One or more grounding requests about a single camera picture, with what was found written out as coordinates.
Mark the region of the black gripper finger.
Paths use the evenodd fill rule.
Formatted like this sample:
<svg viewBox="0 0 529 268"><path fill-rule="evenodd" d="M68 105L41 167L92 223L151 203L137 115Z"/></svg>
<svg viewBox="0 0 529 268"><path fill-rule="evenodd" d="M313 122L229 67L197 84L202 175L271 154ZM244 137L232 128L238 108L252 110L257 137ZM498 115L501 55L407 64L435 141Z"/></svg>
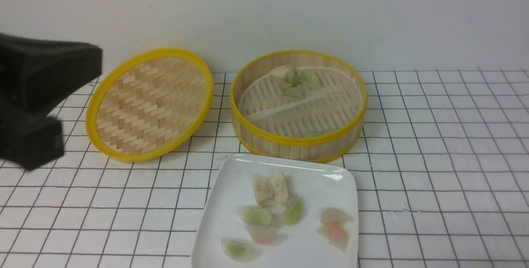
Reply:
<svg viewBox="0 0 529 268"><path fill-rule="evenodd" d="M64 155L62 124L33 115L1 95L0 156L25 170L34 170Z"/></svg>

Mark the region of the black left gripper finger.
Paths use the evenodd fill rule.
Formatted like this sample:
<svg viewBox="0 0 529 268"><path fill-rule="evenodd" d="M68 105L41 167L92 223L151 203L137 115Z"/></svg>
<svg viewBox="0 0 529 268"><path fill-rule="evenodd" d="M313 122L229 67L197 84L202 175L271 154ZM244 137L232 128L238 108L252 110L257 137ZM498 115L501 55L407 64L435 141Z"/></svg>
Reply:
<svg viewBox="0 0 529 268"><path fill-rule="evenodd" d="M18 111L47 115L102 73L102 48L1 34L1 101Z"/></svg>

